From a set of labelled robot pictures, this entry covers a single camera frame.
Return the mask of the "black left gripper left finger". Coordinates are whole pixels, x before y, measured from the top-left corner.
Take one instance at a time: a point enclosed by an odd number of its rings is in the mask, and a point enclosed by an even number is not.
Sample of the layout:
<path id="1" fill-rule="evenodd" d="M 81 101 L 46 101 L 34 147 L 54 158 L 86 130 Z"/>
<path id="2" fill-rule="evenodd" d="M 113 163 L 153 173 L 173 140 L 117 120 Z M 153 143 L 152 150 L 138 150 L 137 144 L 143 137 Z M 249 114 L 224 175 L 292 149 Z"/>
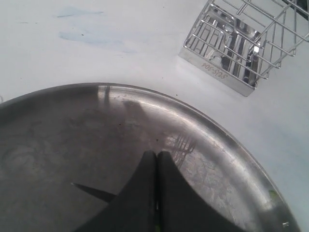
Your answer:
<path id="1" fill-rule="evenodd" d="M 156 154 L 146 151 L 129 181 L 77 232 L 155 232 Z"/>

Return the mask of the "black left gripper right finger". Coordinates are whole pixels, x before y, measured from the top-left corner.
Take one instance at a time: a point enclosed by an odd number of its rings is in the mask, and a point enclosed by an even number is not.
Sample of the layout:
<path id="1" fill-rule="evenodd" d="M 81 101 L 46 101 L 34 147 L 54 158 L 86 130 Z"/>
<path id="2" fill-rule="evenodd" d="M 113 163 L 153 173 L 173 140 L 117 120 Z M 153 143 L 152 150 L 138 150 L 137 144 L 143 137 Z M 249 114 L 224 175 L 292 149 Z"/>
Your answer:
<path id="1" fill-rule="evenodd" d="M 162 232 L 240 232 L 188 184 L 167 151 L 157 155 L 157 187 Z"/>

